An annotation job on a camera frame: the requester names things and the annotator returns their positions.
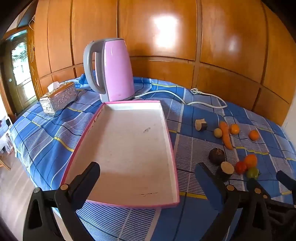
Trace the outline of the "green tomato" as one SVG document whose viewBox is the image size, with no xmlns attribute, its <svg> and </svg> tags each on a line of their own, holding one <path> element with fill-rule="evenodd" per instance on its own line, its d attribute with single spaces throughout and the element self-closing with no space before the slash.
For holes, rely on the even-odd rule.
<svg viewBox="0 0 296 241">
<path fill-rule="evenodd" d="M 248 179 L 252 179 L 253 178 L 255 180 L 258 179 L 259 174 L 260 174 L 260 171 L 259 171 L 259 169 L 257 167 L 252 167 L 252 168 L 248 169 L 246 171 L 246 173 L 245 173 L 245 175 L 246 175 L 246 177 Z"/>
</svg>

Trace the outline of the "dark cut yam cylinder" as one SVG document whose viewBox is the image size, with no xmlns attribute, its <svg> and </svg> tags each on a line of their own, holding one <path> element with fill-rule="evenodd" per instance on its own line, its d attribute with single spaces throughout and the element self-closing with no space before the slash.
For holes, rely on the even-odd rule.
<svg viewBox="0 0 296 241">
<path fill-rule="evenodd" d="M 216 171 L 216 177 L 222 182 L 226 182 L 234 173 L 234 167 L 229 162 L 222 162 Z"/>
</svg>

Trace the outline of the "red tomato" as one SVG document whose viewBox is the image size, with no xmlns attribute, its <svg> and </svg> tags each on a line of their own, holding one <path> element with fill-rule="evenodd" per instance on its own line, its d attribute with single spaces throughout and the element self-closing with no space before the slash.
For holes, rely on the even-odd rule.
<svg viewBox="0 0 296 241">
<path fill-rule="evenodd" d="M 244 161 L 239 161 L 235 165 L 235 171 L 238 175 L 242 175 L 246 172 L 247 170 L 247 165 L 245 164 Z"/>
</svg>

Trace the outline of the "large orange with stem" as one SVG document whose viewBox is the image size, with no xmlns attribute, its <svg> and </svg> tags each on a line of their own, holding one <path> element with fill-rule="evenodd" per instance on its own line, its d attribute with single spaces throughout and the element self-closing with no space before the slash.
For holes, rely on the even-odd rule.
<svg viewBox="0 0 296 241">
<path fill-rule="evenodd" d="M 254 168 L 257 166 L 257 156 L 255 154 L 249 154 L 244 158 L 243 162 L 247 169 Z"/>
</svg>

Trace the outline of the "dark brown round fruit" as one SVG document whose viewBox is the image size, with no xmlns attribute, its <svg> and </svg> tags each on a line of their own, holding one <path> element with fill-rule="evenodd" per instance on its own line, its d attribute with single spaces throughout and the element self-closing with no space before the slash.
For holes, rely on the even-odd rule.
<svg viewBox="0 0 296 241">
<path fill-rule="evenodd" d="M 219 148 L 213 148 L 209 152 L 208 158 L 209 161 L 215 166 L 220 166 L 222 162 L 226 161 L 224 150 Z"/>
</svg>

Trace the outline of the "orange tangerine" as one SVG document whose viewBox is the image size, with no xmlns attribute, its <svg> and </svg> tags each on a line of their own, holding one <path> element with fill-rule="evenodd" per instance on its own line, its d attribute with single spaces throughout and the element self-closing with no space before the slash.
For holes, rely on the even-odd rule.
<svg viewBox="0 0 296 241">
<path fill-rule="evenodd" d="M 251 130 L 248 134 L 248 137 L 252 140 L 252 141 L 256 141 L 259 139 L 260 135 L 259 132 L 257 130 Z"/>
</svg>

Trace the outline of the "yellow-green round fruit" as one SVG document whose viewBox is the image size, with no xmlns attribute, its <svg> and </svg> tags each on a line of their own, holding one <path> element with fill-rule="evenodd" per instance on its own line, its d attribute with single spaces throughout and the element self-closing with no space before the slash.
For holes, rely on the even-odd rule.
<svg viewBox="0 0 296 241">
<path fill-rule="evenodd" d="M 220 128 L 216 128 L 213 133 L 215 138 L 222 138 L 223 136 L 223 132 Z"/>
</svg>

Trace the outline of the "yellow-orange tangerine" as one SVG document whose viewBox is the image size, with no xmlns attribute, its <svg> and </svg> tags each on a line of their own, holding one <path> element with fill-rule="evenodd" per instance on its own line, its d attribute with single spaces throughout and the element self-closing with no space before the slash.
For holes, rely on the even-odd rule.
<svg viewBox="0 0 296 241">
<path fill-rule="evenodd" d="M 230 134 L 232 134 L 232 135 L 237 135 L 237 134 L 239 134 L 239 132 L 240 132 L 239 125 L 238 125 L 238 124 L 232 124 L 232 125 L 230 125 L 230 127 L 229 127 L 229 132 L 230 132 Z"/>
</svg>

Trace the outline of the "orange carrot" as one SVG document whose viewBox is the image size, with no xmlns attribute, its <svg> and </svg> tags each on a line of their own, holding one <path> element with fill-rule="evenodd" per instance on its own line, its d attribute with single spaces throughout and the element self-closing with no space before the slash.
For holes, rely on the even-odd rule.
<svg viewBox="0 0 296 241">
<path fill-rule="evenodd" d="M 221 121 L 219 123 L 219 128 L 222 130 L 222 142 L 225 145 L 225 147 L 229 150 L 233 150 L 233 146 L 230 140 L 229 135 L 229 127 L 226 122 Z"/>
</svg>

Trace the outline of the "small cut yam piece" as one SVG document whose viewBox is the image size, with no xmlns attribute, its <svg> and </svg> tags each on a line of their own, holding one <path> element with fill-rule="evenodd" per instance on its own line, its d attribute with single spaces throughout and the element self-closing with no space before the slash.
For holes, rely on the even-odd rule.
<svg viewBox="0 0 296 241">
<path fill-rule="evenodd" d="M 204 118 L 195 120 L 195 129 L 198 132 L 206 130 L 207 127 L 208 127 L 208 124 L 207 124 L 207 122 L 205 121 Z"/>
</svg>

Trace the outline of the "blue plaid tablecloth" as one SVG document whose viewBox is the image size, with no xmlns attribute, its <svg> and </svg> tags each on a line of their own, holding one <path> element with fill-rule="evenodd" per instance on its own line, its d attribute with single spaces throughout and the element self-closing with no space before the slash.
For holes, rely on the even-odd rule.
<svg viewBox="0 0 296 241">
<path fill-rule="evenodd" d="M 162 104 L 176 154 L 180 204 L 163 210 L 127 209 L 87 203 L 78 216 L 95 240 L 199 240 L 217 215 L 194 176 L 198 162 L 207 164 L 213 148 L 223 149 L 214 137 L 220 121 L 238 124 L 232 137 L 233 150 L 226 160 L 236 164 L 248 154 L 257 156 L 258 181 L 272 199 L 292 203 L 292 195 L 276 180 L 277 171 L 295 178 L 295 148 L 276 123 L 232 103 L 222 104 L 216 96 L 193 95 L 174 83 L 134 78 L 136 93 Z M 82 90 L 78 98 L 57 116 L 43 112 L 40 104 L 27 110 L 12 126 L 16 156 L 31 180 L 43 190 L 57 189 L 69 159 L 89 121 L 101 105 L 99 95 Z M 198 132 L 196 119 L 208 127 Z M 259 132 L 252 141 L 251 130 Z"/>
</svg>

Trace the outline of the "pink rimmed white tray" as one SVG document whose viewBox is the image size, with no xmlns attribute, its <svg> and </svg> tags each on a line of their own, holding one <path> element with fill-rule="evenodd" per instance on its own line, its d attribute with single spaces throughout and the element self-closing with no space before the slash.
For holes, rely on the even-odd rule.
<svg viewBox="0 0 296 241">
<path fill-rule="evenodd" d="M 91 202 L 165 208 L 180 201 L 174 152 L 158 100 L 102 104 L 71 155 L 62 184 L 91 162 L 100 166 L 100 177 L 88 196 Z"/>
</svg>

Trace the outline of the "silver tissue box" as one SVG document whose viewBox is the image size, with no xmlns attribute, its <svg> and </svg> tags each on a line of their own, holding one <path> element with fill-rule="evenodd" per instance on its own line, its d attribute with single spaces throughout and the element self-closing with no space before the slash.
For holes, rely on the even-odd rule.
<svg viewBox="0 0 296 241">
<path fill-rule="evenodd" d="M 74 102 L 78 91 L 73 82 L 53 82 L 48 86 L 48 92 L 40 98 L 40 104 L 44 113 L 56 115 L 68 104 Z"/>
</svg>

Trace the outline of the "wooden glass door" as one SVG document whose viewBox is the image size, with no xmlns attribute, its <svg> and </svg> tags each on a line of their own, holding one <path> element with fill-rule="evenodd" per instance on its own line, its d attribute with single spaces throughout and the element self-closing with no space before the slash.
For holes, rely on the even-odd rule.
<svg viewBox="0 0 296 241">
<path fill-rule="evenodd" d="M 28 34 L 22 30 L 1 42 L 1 74 L 13 115 L 37 100 L 28 56 Z"/>
</svg>

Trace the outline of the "pink electric kettle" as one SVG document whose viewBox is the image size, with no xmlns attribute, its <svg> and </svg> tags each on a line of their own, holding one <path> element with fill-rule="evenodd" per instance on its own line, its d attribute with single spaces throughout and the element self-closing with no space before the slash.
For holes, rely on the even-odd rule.
<svg viewBox="0 0 296 241">
<path fill-rule="evenodd" d="M 124 39 L 89 43 L 83 53 L 83 67 L 90 88 L 99 94 L 101 102 L 134 97 L 132 66 Z"/>
</svg>

